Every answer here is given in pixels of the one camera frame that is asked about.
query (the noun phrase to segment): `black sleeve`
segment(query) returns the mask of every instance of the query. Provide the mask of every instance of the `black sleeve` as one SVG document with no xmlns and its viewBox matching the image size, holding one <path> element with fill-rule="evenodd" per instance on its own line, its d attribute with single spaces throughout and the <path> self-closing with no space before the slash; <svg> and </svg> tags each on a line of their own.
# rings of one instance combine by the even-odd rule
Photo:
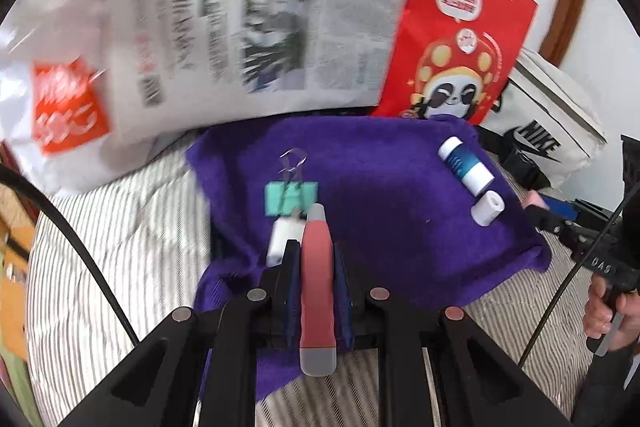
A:
<svg viewBox="0 0 640 427">
<path fill-rule="evenodd" d="M 640 377 L 636 375 L 623 389 L 636 345 L 593 357 L 575 403 L 572 417 L 575 427 L 618 427 L 638 421 Z"/>
</svg>

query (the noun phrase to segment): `panda face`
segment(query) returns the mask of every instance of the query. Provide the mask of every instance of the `panda face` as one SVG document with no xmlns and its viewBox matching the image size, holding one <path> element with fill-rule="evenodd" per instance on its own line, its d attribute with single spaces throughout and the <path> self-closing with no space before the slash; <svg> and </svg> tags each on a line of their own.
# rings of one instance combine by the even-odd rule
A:
<svg viewBox="0 0 640 427">
<path fill-rule="evenodd" d="M 423 96 L 427 110 L 425 117 L 434 114 L 453 114 L 464 118 L 469 107 L 481 92 L 478 79 L 466 74 L 454 74 L 434 79 L 427 84 Z"/>
</svg>

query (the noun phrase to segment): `orange label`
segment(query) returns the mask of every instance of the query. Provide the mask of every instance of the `orange label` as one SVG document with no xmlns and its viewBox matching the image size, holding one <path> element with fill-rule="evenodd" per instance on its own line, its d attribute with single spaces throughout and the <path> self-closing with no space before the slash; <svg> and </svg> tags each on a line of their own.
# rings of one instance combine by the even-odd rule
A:
<svg viewBox="0 0 640 427">
<path fill-rule="evenodd" d="M 68 151 L 109 132 L 91 86 L 96 73 L 82 58 L 34 64 L 32 135 L 44 153 Z"/>
</svg>

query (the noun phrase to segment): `purple cloth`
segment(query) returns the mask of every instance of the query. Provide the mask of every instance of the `purple cloth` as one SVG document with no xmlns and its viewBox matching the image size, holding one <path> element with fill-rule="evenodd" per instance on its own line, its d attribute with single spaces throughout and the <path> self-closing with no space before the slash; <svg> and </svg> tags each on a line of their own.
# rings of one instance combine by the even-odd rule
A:
<svg viewBox="0 0 640 427">
<path fill-rule="evenodd" d="M 486 228 L 471 218 L 475 198 L 438 157 L 450 136 L 495 176 L 490 188 L 505 210 Z M 280 155 L 291 148 L 306 152 L 303 178 L 318 182 L 333 240 L 347 243 L 355 264 L 415 306 L 466 305 L 517 271 L 550 263 L 545 241 L 465 121 L 262 118 L 212 127 L 187 153 L 229 247 L 202 276 L 197 311 L 258 283 L 274 221 L 264 216 L 264 186 L 279 179 Z M 298 363 L 297 353 L 260 357 L 256 398 L 299 375 Z"/>
</svg>

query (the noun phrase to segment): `bottle label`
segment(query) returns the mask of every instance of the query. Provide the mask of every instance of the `bottle label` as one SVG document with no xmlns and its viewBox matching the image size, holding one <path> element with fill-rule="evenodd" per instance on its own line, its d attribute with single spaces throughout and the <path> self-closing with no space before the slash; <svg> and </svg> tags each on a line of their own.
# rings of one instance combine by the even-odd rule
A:
<svg viewBox="0 0 640 427">
<path fill-rule="evenodd" d="M 479 161 L 478 157 L 461 143 L 451 151 L 444 163 L 449 166 L 453 174 L 462 179 Z"/>
</svg>

